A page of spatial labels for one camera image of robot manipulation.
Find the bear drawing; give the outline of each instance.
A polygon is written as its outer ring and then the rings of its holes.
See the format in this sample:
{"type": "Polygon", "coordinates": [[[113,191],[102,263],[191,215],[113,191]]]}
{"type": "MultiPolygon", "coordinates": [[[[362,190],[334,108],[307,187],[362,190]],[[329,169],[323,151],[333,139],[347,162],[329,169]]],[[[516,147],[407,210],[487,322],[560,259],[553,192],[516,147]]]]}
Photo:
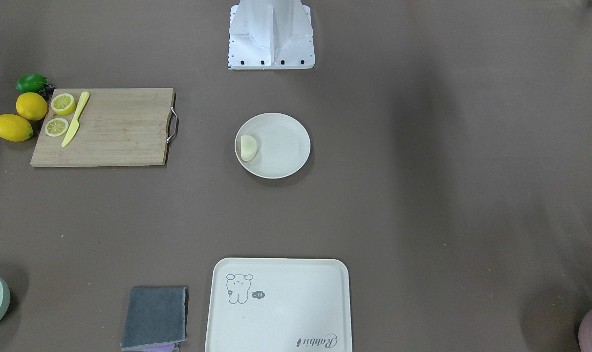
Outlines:
{"type": "Polygon", "coordinates": [[[248,300],[248,290],[250,289],[250,280],[252,275],[233,275],[226,276],[226,288],[228,289],[228,301],[235,303],[246,303],[248,300]]]}

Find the whole yellow lemon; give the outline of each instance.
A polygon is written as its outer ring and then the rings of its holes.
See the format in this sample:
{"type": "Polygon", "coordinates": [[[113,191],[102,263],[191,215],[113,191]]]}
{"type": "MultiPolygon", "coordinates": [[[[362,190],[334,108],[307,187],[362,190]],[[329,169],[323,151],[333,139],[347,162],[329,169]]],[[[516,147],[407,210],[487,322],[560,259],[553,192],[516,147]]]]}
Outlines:
{"type": "Polygon", "coordinates": [[[21,116],[12,113],[1,114],[0,136],[11,142],[21,142],[33,136],[33,128],[21,116]]]}
{"type": "Polygon", "coordinates": [[[16,100],[16,111],[27,120],[37,121],[46,116],[48,104],[37,93],[23,93],[16,100]]]}

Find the knife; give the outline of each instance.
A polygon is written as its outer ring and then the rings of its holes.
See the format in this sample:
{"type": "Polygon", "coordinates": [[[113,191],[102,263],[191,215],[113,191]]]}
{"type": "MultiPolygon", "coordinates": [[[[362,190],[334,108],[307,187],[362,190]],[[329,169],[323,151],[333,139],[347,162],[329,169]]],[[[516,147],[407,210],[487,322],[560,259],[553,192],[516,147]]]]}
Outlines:
{"type": "Polygon", "coordinates": [[[79,98],[79,103],[77,103],[76,105],[76,111],[74,112],[74,117],[72,118],[72,122],[70,122],[70,127],[68,127],[67,129],[67,133],[66,136],[63,138],[63,142],[61,142],[61,147],[65,147],[66,145],[68,145],[68,143],[70,143],[70,141],[72,140],[72,138],[74,138],[74,135],[76,134],[76,132],[79,130],[79,116],[81,116],[81,113],[83,112],[83,108],[85,107],[85,104],[88,103],[89,100],[89,92],[88,91],[84,91],[83,93],[81,93],[81,97],[79,98]]]}

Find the folded cloth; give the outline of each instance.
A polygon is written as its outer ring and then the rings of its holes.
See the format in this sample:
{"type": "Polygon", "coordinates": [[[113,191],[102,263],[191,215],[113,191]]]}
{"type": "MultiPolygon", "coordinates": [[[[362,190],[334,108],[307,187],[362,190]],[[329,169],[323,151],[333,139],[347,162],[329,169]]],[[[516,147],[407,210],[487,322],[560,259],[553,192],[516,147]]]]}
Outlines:
{"type": "Polygon", "coordinates": [[[133,287],[129,295],[123,351],[169,352],[185,341],[186,287],[133,287]]]}

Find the cutting board handle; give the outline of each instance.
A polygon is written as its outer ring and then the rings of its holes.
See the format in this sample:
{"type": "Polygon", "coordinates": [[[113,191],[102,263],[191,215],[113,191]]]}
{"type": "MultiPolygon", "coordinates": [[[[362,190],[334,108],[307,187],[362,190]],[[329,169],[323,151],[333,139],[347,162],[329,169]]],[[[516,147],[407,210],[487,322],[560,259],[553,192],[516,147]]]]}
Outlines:
{"type": "Polygon", "coordinates": [[[170,107],[170,111],[172,111],[172,114],[174,114],[176,121],[175,121],[175,131],[168,136],[168,138],[166,138],[166,144],[169,144],[170,142],[172,142],[172,139],[176,136],[176,134],[178,133],[178,115],[176,114],[175,108],[174,107],[170,107]]]}

